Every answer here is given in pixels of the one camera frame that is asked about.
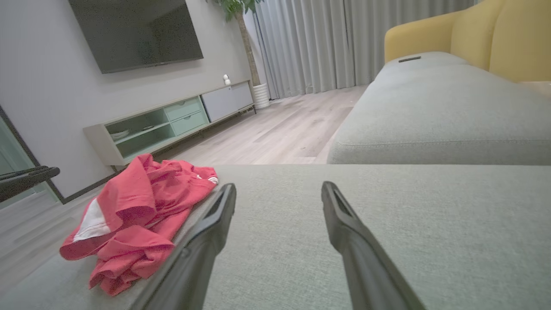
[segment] red clothing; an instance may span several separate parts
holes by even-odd
[[[89,286],[101,283],[106,293],[117,295],[157,271],[193,206],[217,183],[213,168],[157,163],[151,154],[140,155],[86,206],[61,256],[77,260],[97,254]]]

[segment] tv screen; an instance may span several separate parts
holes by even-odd
[[[203,58],[185,0],[69,0],[102,73]]]

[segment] gray seat cushion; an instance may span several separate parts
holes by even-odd
[[[323,180],[339,186],[427,309],[551,304],[551,167],[215,168],[222,184],[235,183],[237,204],[205,310],[351,309],[323,217]],[[196,208],[184,231],[205,208]],[[54,257],[8,292],[0,309],[127,309],[147,281],[114,298],[88,290],[94,263]]]
[[[383,68],[328,163],[551,164],[549,99],[458,57],[426,54]]]

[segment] white plant pot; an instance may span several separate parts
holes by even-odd
[[[268,84],[253,86],[252,90],[255,93],[255,109],[261,110],[270,106]]]

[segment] tree trunk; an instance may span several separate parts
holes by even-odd
[[[243,14],[242,13],[235,14],[235,19],[237,19],[237,23],[239,24],[239,30],[241,31],[241,38],[243,39],[243,45],[245,46],[245,52],[247,53],[247,59],[249,60],[249,67],[251,69],[251,76],[252,76],[252,85],[258,86],[260,85],[260,77],[258,77],[258,71],[256,70],[255,58],[252,55],[251,43],[249,41],[249,33],[247,32],[247,28],[245,28],[245,21],[243,20]]]

